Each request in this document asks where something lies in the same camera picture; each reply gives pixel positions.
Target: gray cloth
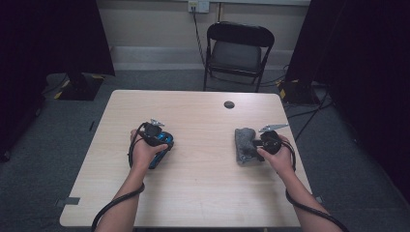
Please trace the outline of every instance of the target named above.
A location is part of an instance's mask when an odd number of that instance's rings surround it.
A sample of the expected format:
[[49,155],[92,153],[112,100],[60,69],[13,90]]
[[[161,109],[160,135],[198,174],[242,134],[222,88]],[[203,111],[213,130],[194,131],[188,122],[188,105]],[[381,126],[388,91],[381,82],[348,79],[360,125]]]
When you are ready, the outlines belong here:
[[254,129],[243,128],[235,129],[236,161],[245,163],[258,160],[258,153],[252,144],[256,132]]

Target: white wall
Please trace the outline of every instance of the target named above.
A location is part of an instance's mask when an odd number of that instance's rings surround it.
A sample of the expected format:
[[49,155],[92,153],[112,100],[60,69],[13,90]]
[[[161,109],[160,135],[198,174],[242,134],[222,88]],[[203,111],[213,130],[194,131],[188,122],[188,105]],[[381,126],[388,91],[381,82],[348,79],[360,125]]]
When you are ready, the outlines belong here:
[[[187,2],[105,0],[98,1],[98,5],[111,46],[198,48]],[[196,18],[202,46],[206,43],[207,28],[218,21],[221,11],[220,20],[268,28],[276,37],[273,51],[291,55],[307,10],[308,6],[210,3],[210,12],[197,14]]]

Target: tabletop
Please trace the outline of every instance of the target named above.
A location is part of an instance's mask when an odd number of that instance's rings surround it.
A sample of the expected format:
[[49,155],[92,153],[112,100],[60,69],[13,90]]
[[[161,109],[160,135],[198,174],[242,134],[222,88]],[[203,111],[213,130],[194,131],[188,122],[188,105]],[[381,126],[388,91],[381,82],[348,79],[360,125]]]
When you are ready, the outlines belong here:
[[[233,102],[226,108],[225,102]],[[236,161],[235,129],[257,131],[286,124],[275,94],[114,91],[78,173],[60,223],[89,227],[115,195],[130,167],[130,131],[156,119],[174,136],[174,147],[144,179],[136,227],[299,226],[285,188],[267,161]],[[289,127],[277,130],[296,151],[298,177],[308,178]]]

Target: chair backrest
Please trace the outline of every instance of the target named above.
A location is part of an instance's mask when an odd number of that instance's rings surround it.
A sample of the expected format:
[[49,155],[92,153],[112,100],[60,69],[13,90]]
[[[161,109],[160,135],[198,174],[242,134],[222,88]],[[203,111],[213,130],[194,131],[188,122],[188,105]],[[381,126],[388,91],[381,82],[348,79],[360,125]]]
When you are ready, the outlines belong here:
[[235,44],[248,44],[261,47],[272,47],[275,37],[268,29],[236,22],[217,22],[208,28],[210,39]]

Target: chair leg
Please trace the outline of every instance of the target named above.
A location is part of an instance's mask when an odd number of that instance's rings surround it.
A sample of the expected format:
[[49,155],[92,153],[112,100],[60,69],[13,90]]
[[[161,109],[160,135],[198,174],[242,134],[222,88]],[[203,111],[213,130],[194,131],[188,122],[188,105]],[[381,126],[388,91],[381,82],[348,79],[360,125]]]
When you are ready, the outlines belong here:
[[205,73],[204,73],[204,86],[202,88],[202,91],[206,91],[206,81],[208,78],[208,66],[205,66]]
[[258,92],[259,92],[259,86],[260,86],[261,80],[262,80],[262,75],[260,75],[260,76],[258,77],[255,93],[258,93]]

